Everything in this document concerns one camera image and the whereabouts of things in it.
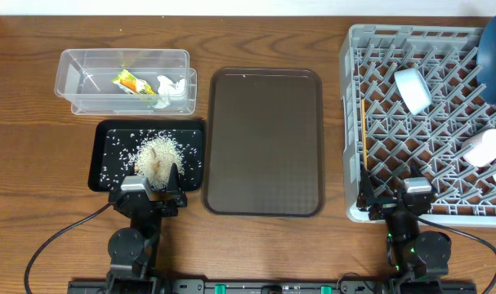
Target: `blue bowl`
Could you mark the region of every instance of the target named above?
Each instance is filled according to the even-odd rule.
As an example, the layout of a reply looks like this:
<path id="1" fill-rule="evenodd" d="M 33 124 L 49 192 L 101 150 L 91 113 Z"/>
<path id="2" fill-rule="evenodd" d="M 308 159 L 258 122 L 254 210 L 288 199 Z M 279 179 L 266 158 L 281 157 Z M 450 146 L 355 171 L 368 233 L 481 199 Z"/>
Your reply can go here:
<path id="1" fill-rule="evenodd" d="M 496 105 L 496 16 L 487 24 L 480 38 L 476 63 L 483 68 L 476 79 L 486 85 L 480 96 L 488 104 Z"/>

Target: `white background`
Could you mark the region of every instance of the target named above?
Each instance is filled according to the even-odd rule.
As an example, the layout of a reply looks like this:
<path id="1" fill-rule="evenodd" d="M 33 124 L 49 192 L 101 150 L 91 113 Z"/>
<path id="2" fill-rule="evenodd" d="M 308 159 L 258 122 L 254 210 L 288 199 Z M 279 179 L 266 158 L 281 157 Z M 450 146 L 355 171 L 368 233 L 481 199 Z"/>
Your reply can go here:
<path id="1" fill-rule="evenodd" d="M 494 16 L 496 0 L 0 0 L 0 16 Z"/>

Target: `black cable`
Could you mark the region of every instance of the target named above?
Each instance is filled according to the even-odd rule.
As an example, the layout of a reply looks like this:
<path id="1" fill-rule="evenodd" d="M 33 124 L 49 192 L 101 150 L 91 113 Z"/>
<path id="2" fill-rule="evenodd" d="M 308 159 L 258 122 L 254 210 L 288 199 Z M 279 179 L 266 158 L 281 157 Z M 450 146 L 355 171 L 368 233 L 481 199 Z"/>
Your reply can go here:
<path id="1" fill-rule="evenodd" d="M 409 215 L 410 217 L 414 218 L 414 219 L 415 219 L 415 220 L 417 220 L 417 221 L 420 221 L 421 223 L 424 223 L 424 224 L 426 224 L 426 225 L 431 225 L 431 226 L 434 226 L 435 228 L 438 228 L 438 229 L 445 229 L 445 230 L 447 230 L 447 231 L 449 231 L 449 232 L 452 232 L 452 233 L 455 233 L 455 234 L 459 234 L 459 235 L 461 235 L 461 236 L 463 236 L 463 237 L 467 237 L 467 238 L 469 238 L 469 239 L 475 240 L 475 241 L 477 241 L 478 243 L 483 244 L 483 245 L 485 245 L 486 247 L 488 247 L 489 249 L 491 249 L 491 250 L 493 251 L 494 255 L 496 256 L 496 247 L 495 247 L 495 246 L 493 246 L 493 245 L 491 245 L 491 243 L 489 243 L 489 242 L 485 241 L 484 239 L 482 239 L 482 238 L 478 238 L 478 237 L 476 237 L 476 236 L 474 236 L 474 235 L 471 235 L 471 234 L 468 234 L 468 233 L 465 233 L 465 232 L 462 232 L 462 231 L 461 231 L 461 230 L 459 230 L 459 229 L 449 228 L 449 227 L 447 227 L 447 226 L 445 226 L 445 225 L 438 225 L 438 224 L 436 224 L 436 223 L 434 223 L 434 222 L 430 222 L 430 221 L 428 221 L 428 220 L 424 220 L 423 218 L 421 218 L 421 217 L 419 217 L 419 216 L 414 215 L 414 214 L 413 214 L 412 212 L 410 212 L 408 209 L 406 209 L 406 211 L 407 211 L 407 213 L 408 213 L 408 215 Z M 487 286 L 487 288 L 486 288 L 486 289 L 485 289 L 482 293 L 483 293 L 483 294 L 487 294 L 487 293 L 489 293 L 489 292 L 493 289 L 493 287 L 494 287 L 494 284 L 495 284 L 495 283 L 496 283 L 496 272 L 494 273 L 494 276 L 493 276 L 493 278 L 491 279 L 491 282 L 489 283 L 489 285 Z"/>
<path id="2" fill-rule="evenodd" d="M 339 284 L 339 283 L 340 283 L 340 282 L 341 282 L 341 281 L 342 281 L 342 280 L 343 280 L 346 276 L 348 276 L 348 275 L 350 275 L 350 274 L 353 274 L 353 275 L 355 275 L 355 276 L 357 276 L 357 277 L 359 277 L 359 278 L 362 278 L 362 276 L 361 276 L 361 275 L 359 275 L 359 274 L 357 274 L 357 273 L 352 273 L 352 272 L 350 272 L 350 273 L 345 273 L 345 274 L 343 274 L 343 275 L 340 277 L 340 279 L 337 281 L 337 290 L 340 290 L 340 292 L 342 292 L 342 290 L 340 289 L 340 286 L 338 286 L 338 284 Z M 364 285 L 368 288 L 368 290 L 370 290 L 371 292 L 375 293 L 375 289 L 371 288 L 371 287 L 368 285 L 368 283 L 367 283 L 366 281 L 362 281 L 362 282 L 363 282 L 363 283 L 364 283 Z"/>
<path id="3" fill-rule="evenodd" d="M 62 234 L 68 232 L 69 230 L 71 230 L 71 229 L 73 229 L 79 225 L 84 224 L 85 222 L 91 220 L 95 216 L 100 215 L 104 210 L 106 210 L 106 208 L 110 207 L 111 205 L 112 205 L 112 203 L 108 203 L 108 204 L 104 205 L 101 209 L 96 211 L 95 213 L 91 214 L 90 216 L 88 216 L 88 217 L 86 217 L 86 218 L 84 218 L 84 219 L 82 219 L 82 220 L 80 220 L 80 221 L 78 221 L 72 225 L 69 225 L 69 226 L 63 228 L 62 230 L 58 231 L 53 236 L 51 236 L 43 245 L 41 245 L 41 247 L 39 249 L 37 249 L 37 251 L 32 256 L 32 259 L 29 260 L 28 266 L 26 266 L 26 271 L 25 271 L 26 294 L 32 294 L 32 290 L 29 287 L 29 271 L 32 269 L 32 265 L 34 265 L 34 262 L 37 259 L 37 256 L 39 254 L 41 254 L 42 250 L 44 250 L 44 248 L 46 248 L 46 246 L 48 246 L 48 244 L 50 244 L 51 241 L 55 240 L 57 237 L 61 236 Z"/>

